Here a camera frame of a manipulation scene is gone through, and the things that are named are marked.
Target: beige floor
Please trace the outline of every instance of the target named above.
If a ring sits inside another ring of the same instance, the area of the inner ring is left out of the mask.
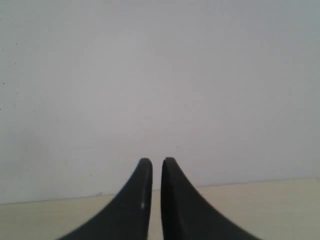
[[[225,216],[261,239],[320,240],[320,181],[316,178],[198,190]],[[0,205],[0,239],[56,239],[86,221],[112,197]],[[158,191],[152,198],[149,239],[163,239]]]

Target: white wall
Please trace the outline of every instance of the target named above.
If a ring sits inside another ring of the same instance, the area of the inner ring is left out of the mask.
[[[320,1],[1,0],[0,203],[320,176]]]

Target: black plastic part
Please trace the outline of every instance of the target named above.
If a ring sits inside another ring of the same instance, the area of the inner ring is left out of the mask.
[[[164,240],[258,240],[215,210],[172,157],[162,165],[161,218]]]
[[[148,237],[152,163],[143,158],[115,198],[96,216],[60,240],[146,240]]]

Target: black curved object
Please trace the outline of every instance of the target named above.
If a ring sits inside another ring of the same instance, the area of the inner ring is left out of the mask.
[[[146,240],[152,180],[152,163],[143,158],[122,190],[103,210],[60,240]]]
[[[161,218],[164,240],[259,240],[215,210],[172,157],[162,165]]]

